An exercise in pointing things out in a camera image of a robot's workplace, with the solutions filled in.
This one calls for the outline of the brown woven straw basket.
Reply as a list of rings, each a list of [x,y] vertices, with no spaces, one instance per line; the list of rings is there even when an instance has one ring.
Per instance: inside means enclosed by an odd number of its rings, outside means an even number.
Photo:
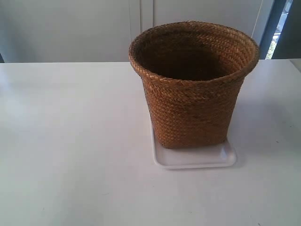
[[[139,34],[128,58],[142,80],[159,143],[179,149],[224,142],[259,55],[251,37],[220,24],[176,22]]]

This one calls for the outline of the white rectangular plastic tray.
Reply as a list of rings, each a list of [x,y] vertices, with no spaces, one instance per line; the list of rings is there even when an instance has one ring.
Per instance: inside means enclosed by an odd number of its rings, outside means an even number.
[[[167,170],[223,168],[233,166],[237,153],[228,140],[218,145],[197,148],[167,149],[155,136],[150,125],[152,155],[155,164]]]

